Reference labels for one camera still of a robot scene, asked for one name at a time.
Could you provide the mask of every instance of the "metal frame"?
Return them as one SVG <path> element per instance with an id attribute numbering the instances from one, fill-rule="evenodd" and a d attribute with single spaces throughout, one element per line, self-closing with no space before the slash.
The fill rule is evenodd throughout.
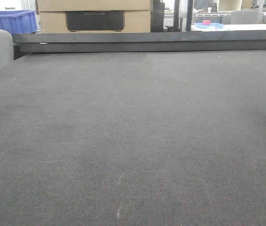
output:
<path id="1" fill-rule="evenodd" d="M 22 52 L 153 52 L 266 49 L 266 31 L 17 34 Z"/>

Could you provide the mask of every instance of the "desk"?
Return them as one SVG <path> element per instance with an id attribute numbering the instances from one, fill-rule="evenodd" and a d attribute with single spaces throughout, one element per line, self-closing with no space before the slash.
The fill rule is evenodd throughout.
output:
<path id="1" fill-rule="evenodd" d="M 192 25 L 193 31 L 205 31 Z M 218 29 L 218 31 L 254 31 L 254 30 L 266 30 L 266 24 L 226 24 L 223 29 Z"/>
<path id="2" fill-rule="evenodd" d="M 266 225 L 266 51 L 0 68 L 0 225 Z"/>

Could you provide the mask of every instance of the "blue bin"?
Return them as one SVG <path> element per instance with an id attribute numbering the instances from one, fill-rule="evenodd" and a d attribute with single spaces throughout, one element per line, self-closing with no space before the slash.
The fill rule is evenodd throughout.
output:
<path id="1" fill-rule="evenodd" d="M 29 34 L 37 30 L 34 10 L 0 11 L 0 29 L 11 34 Z"/>
<path id="2" fill-rule="evenodd" d="M 203 25 L 202 23 L 195 23 L 195 26 L 198 28 L 202 28 L 202 29 L 206 29 L 209 27 L 215 27 L 215 28 L 222 29 L 224 27 L 224 25 L 220 23 L 211 23 L 210 25 Z"/>

